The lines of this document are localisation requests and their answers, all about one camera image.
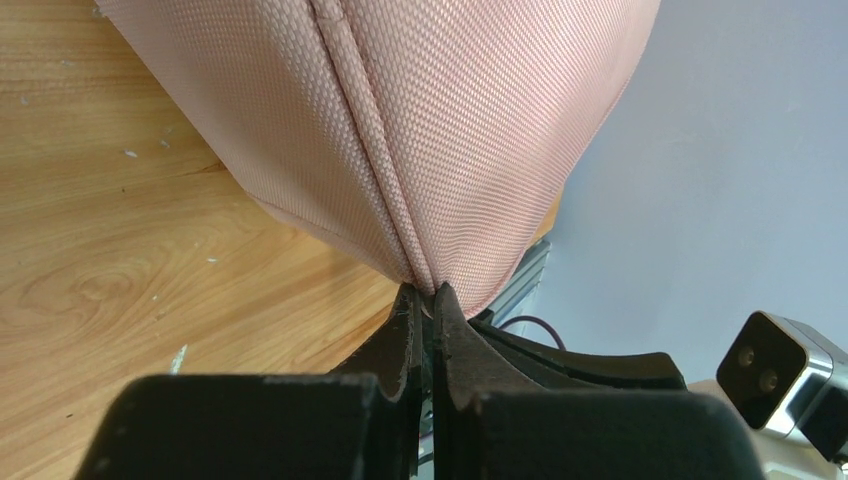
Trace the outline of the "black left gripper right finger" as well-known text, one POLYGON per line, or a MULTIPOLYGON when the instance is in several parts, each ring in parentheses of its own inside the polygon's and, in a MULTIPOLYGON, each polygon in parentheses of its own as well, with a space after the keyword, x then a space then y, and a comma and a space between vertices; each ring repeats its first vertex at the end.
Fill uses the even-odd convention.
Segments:
POLYGON ((435 473, 445 479, 760 479, 741 422, 684 390, 548 389, 432 302, 435 473))

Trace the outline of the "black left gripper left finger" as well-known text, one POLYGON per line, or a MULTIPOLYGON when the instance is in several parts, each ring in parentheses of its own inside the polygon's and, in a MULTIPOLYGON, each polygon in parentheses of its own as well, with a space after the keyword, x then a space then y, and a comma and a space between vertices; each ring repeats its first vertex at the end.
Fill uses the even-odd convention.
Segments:
POLYGON ((168 374, 129 383, 80 479, 406 479, 422 402, 421 298, 325 374, 168 374))

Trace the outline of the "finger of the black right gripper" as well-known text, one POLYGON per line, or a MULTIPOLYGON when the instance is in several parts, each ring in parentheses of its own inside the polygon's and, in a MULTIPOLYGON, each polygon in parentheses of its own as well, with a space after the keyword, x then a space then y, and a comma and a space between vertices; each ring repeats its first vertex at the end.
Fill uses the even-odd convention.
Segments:
POLYGON ((682 373, 666 353, 625 356, 574 353, 507 333, 477 319, 469 325, 512 367, 548 389, 686 388, 682 373))

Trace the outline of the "pink medicine kit case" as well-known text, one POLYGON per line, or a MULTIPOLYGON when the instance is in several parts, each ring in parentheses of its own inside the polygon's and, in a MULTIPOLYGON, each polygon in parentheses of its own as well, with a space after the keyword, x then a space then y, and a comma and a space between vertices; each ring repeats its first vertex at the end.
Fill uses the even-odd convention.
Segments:
POLYGON ((503 289, 656 1, 103 1, 239 185, 396 282, 503 289))

